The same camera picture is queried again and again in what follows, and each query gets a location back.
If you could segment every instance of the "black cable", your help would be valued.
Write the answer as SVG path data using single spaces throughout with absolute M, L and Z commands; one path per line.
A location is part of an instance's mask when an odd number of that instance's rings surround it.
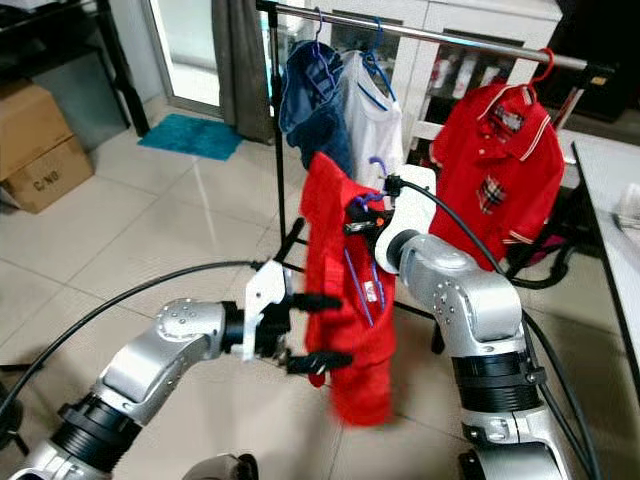
M 260 268 L 262 264 L 256 261 L 250 260 L 230 260 L 225 262 L 213 262 L 213 263 L 205 263 L 203 265 L 196 265 L 194 267 L 183 268 L 182 270 L 177 270 L 175 272 L 167 273 L 166 275 L 162 275 L 160 277 L 152 278 L 151 280 L 147 280 L 140 285 L 137 285 L 126 292 L 121 293 L 120 295 L 113 297 L 111 300 L 103 303 L 99 307 L 94 308 L 91 312 L 87 313 L 84 317 L 74 323 L 71 327 L 69 327 L 62 335 L 56 338 L 49 346 L 40 354 L 38 358 L 36 358 L 33 363 L 29 366 L 29 368 L 24 372 L 24 374 L 20 377 L 20 379 L 13 386 L 11 391 L 7 394 L 4 402 L 2 402 L 2 406 L 0 406 L 0 419 L 4 416 L 4 414 L 9 409 L 9 406 L 14 402 L 17 398 L 20 391 L 24 388 L 27 382 L 31 379 L 31 377 L 42 367 L 44 362 L 51 356 L 53 353 L 60 348 L 60 346 L 66 342 L 69 338 L 71 338 L 78 330 L 84 327 L 91 320 L 96 318 L 105 310 L 113 307 L 114 305 L 120 303 L 123 300 L 126 300 L 133 295 L 142 292 L 143 290 L 147 290 L 151 287 L 154 287 L 160 283 L 166 282 L 168 280 L 173 280 L 174 278 L 181 277 L 183 275 L 188 275 L 190 273 L 200 272 L 202 270 L 213 270 L 217 268 L 230 268 L 230 267 L 252 267 L 254 269 Z
M 400 186 L 409 187 L 421 193 L 422 195 L 428 197 L 433 202 L 435 202 L 440 208 L 442 208 L 447 213 L 447 215 L 449 215 L 449 217 L 465 232 L 465 234 L 471 239 L 471 241 L 475 244 L 475 246 L 480 249 L 480 251 L 487 258 L 489 263 L 491 263 L 491 266 L 494 268 L 494 270 L 500 275 L 502 275 L 503 277 L 506 277 L 504 270 L 502 270 L 502 268 L 500 267 L 500 264 L 496 261 L 491 251 L 482 242 L 482 240 L 480 240 L 476 236 L 476 234 L 473 233 L 473 231 L 465 224 L 465 222 L 458 216 L 458 214 L 451 209 L 451 207 L 449 207 L 440 198 L 436 197 L 433 193 L 431 193 L 426 188 L 422 188 L 416 185 L 415 183 L 407 182 L 406 180 L 399 179 L 399 181 L 400 181 L 399 182 Z M 567 380 L 567 376 L 564 372 L 564 369 L 562 368 L 560 359 L 558 358 L 558 355 L 554 351 L 553 346 L 551 345 L 551 342 L 549 342 L 549 339 L 546 337 L 546 335 L 544 334 L 542 329 L 538 326 L 538 324 L 533 320 L 533 318 L 531 318 L 531 316 L 524 310 L 522 310 L 522 315 L 525 320 L 523 330 L 525 334 L 525 342 L 527 342 L 527 347 L 529 349 L 529 355 L 531 355 L 532 361 L 535 360 L 535 352 L 533 350 L 533 345 L 532 344 L 529 345 L 531 343 L 531 338 L 529 337 L 527 339 L 529 335 L 527 326 L 531 327 L 531 329 L 533 330 L 533 333 L 536 335 L 538 340 L 540 340 L 540 344 L 542 345 L 542 348 L 547 354 L 547 357 L 549 358 L 549 362 L 551 363 L 551 366 L 555 371 L 556 376 L 558 377 L 558 380 L 560 381 L 560 385 L 562 386 L 562 389 L 567 397 L 567 400 L 571 405 L 571 409 L 573 410 L 576 420 L 578 421 L 578 427 L 580 429 L 580 433 L 582 434 L 582 437 L 585 443 L 586 455 L 584 455 L 585 453 L 584 450 L 579 448 L 579 446 L 577 445 L 578 439 L 575 433 L 573 432 L 573 430 L 571 430 L 571 428 L 569 427 L 567 420 L 564 418 L 564 416 L 562 416 L 560 408 L 558 407 L 555 399 L 553 399 L 554 407 L 550 406 L 551 412 L 554 414 L 556 420 L 560 424 L 560 428 L 562 428 L 563 433 L 569 440 L 569 443 L 571 443 L 571 446 L 574 448 L 578 458 L 581 458 L 581 455 L 583 455 L 585 457 L 585 463 L 588 458 L 589 460 L 588 464 L 591 465 L 591 468 L 585 468 L 587 474 L 589 474 L 594 480 L 601 480 L 602 474 L 600 472 L 600 466 L 598 464 L 598 458 L 596 456 L 593 438 L 591 437 L 591 433 L 589 432 L 589 429 L 587 427 L 587 421 L 586 421 L 584 412 L 580 407 L 578 398 L 573 388 L 570 386 Z M 543 396 L 548 394 L 550 398 L 553 398 L 553 396 L 551 395 L 551 391 L 548 388 L 546 392 L 543 391 L 542 394 Z

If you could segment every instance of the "blue bath mat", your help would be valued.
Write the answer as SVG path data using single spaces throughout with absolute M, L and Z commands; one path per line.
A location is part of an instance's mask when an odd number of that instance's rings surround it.
M 172 113 L 138 145 L 225 161 L 241 141 L 242 137 L 222 122 Z

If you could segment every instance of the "cardboard box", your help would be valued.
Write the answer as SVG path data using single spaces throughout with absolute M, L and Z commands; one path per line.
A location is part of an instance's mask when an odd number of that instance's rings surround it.
M 28 82 L 0 88 L 0 180 L 72 135 L 44 88 Z
M 2 200 L 38 213 L 91 175 L 91 163 L 72 137 L 4 180 Z

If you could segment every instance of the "red polo shirt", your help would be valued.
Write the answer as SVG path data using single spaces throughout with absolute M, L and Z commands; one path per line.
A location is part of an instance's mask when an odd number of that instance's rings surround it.
M 549 115 L 530 87 L 490 85 L 469 92 L 430 153 L 442 168 L 438 196 L 498 260 L 508 244 L 531 243 L 538 236 L 560 188 L 564 159 Z M 440 208 L 429 231 L 491 269 Z

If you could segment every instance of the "shirt collar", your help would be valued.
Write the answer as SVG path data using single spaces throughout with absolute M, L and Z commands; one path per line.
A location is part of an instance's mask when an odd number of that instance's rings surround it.
M 491 108 L 502 98 L 509 90 L 520 89 L 522 94 L 515 95 L 513 99 L 516 102 L 522 102 L 523 110 L 526 107 L 526 115 L 520 129 L 515 132 L 502 147 L 506 152 L 513 155 L 520 161 L 525 161 L 542 138 L 545 128 L 551 120 L 546 110 L 537 101 L 536 93 L 529 85 L 504 86 L 497 90 L 496 94 L 490 98 L 489 104 L 484 108 L 482 113 L 478 115 L 478 127 L 483 133 L 488 133 L 488 114 Z

